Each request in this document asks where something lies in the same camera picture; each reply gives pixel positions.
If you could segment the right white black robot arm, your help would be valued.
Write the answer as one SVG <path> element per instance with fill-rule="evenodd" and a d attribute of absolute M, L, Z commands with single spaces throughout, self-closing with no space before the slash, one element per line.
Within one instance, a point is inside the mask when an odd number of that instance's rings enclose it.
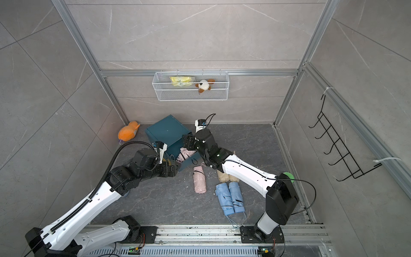
<path fill-rule="evenodd" d="M 240 227 L 242 243 L 284 242 L 281 226 L 296 214 L 294 210 L 299 202 L 292 174 L 274 175 L 244 162 L 233 152 L 219 147 L 207 128 L 195 135 L 183 135 L 183 145 L 189 151 L 197 151 L 206 166 L 240 179 L 265 198 L 265 212 L 256 224 Z"/>

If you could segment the teal drawer cabinet yellow base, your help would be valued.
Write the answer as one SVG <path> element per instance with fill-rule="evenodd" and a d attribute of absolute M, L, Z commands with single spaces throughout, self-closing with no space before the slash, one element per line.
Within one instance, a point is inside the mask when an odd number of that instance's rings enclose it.
<path fill-rule="evenodd" d="M 172 115 L 169 115 L 159 122 L 149 126 L 145 129 L 145 132 L 150 143 L 155 144 L 156 141 L 161 141 L 168 145 L 167 151 L 164 153 L 163 162 L 177 161 L 177 157 L 180 153 L 180 148 L 183 147 L 182 136 L 192 133 Z M 200 165 L 201 156 L 199 153 L 196 153 L 181 164 L 182 166 L 180 167 L 178 172 L 183 171 L 190 165 Z"/>

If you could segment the pink umbrella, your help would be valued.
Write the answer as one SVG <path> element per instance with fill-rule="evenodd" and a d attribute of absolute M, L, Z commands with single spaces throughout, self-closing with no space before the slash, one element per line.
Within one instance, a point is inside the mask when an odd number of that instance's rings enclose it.
<path fill-rule="evenodd" d="M 193 182 L 195 193 L 203 194 L 207 192 L 206 176 L 201 166 L 193 168 Z"/>
<path fill-rule="evenodd" d="M 187 148 L 182 147 L 180 148 L 180 153 L 177 157 L 177 161 L 183 163 L 196 153 L 197 151 L 189 151 Z"/>

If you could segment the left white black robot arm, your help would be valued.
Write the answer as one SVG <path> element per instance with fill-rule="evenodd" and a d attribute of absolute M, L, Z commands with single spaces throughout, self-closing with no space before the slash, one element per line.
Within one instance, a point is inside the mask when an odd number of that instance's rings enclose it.
<path fill-rule="evenodd" d="M 132 142 L 122 144 L 114 153 L 96 187 L 70 211 L 44 228 L 33 228 L 25 238 L 30 253 L 36 257 L 81 257 L 111 243 L 140 243 L 145 240 L 141 225 L 125 216 L 106 227 L 81 233 L 99 213 L 127 195 L 142 181 L 155 177 L 173 177 L 176 164 L 164 161 L 167 144 L 157 141 L 153 145 L 138 141 L 144 148 L 122 166 L 114 167 L 117 156 Z"/>

